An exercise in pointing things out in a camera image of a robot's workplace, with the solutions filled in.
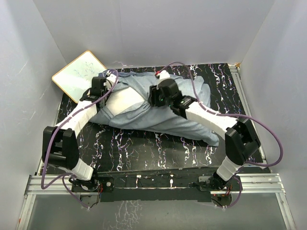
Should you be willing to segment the white pillow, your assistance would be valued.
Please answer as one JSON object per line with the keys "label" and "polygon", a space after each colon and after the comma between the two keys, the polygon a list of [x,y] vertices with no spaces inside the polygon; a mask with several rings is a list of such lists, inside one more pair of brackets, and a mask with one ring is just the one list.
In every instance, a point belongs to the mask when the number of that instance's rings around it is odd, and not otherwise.
{"label": "white pillow", "polygon": [[106,108],[112,115],[121,114],[131,106],[143,103],[145,99],[133,88],[128,87],[116,92],[112,92],[106,102]]}

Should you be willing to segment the blue fish print pillowcase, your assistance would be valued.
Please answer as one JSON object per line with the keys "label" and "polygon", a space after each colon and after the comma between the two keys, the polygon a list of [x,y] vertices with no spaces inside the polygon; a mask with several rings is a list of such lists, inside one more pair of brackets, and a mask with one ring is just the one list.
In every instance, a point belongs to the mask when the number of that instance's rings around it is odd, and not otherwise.
{"label": "blue fish print pillowcase", "polygon": [[168,106],[150,106],[148,103],[149,87],[157,84],[157,78],[154,73],[120,72],[118,75],[117,91],[131,87],[145,101],[131,106],[116,116],[112,115],[105,105],[90,120],[92,123],[120,129],[144,130],[202,140],[214,147],[219,145],[218,136],[205,126],[174,114]]}

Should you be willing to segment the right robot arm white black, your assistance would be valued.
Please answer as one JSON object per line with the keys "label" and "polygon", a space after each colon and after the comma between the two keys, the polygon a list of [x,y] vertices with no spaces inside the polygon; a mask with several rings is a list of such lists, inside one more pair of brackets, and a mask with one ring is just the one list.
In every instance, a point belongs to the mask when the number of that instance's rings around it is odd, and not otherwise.
{"label": "right robot arm white black", "polygon": [[261,146],[249,118],[220,115],[196,98],[183,95],[173,79],[165,79],[158,85],[150,86],[148,102],[152,107],[167,105],[174,114],[205,126],[225,141],[225,159],[213,175],[200,184],[201,187],[225,190],[235,173]]}

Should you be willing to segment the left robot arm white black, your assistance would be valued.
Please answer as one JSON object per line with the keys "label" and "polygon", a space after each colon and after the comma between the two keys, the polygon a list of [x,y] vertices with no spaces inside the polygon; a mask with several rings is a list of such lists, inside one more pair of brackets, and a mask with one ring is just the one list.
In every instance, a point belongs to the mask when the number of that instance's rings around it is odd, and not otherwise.
{"label": "left robot arm white black", "polygon": [[55,126],[48,126],[43,131],[42,160],[43,174],[47,166],[53,166],[74,175],[88,191],[99,186],[99,179],[94,169],[80,158],[77,137],[85,125],[105,105],[111,93],[112,83],[106,77],[92,78],[91,87],[81,96],[75,109]]}

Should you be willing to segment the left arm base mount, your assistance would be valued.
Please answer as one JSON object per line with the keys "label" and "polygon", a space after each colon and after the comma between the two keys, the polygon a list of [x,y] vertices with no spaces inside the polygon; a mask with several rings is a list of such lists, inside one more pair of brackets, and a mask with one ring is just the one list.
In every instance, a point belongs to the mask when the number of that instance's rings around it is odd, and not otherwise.
{"label": "left arm base mount", "polygon": [[94,192],[97,193],[96,200],[91,202],[89,199],[92,198],[91,195],[80,195],[79,201],[88,200],[87,209],[90,210],[93,206],[97,205],[100,202],[103,192],[113,192],[114,190],[114,178],[113,177],[92,177],[90,181],[82,181],[79,179],[69,179],[69,182],[72,184],[73,191],[77,192],[78,190],[82,192]]}

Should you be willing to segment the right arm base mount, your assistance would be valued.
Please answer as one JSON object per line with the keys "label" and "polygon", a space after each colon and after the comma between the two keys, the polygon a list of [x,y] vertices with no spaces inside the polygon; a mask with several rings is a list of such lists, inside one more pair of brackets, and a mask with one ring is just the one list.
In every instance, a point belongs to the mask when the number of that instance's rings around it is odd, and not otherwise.
{"label": "right arm base mount", "polygon": [[[233,175],[228,181],[224,181],[216,172],[213,176],[209,177],[207,180],[200,180],[201,177],[198,178],[197,182],[192,182],[189,187],[196,187],[198,190],[203,192],[210,191],[222,191],[226,188],[226,192],[224,194],[219,194],[216,198],[212,198],[214,205],[220,207],[222,209],[227,209],[233,207],[240,199],[242,193],[242,183],[240,178],[237,178],[236,175]],[[238,184],[239,186],[239,194],[235,201],[226,201],[225,204],[222,204],[222,198],[228,198],[231,194],[233,186]]]}

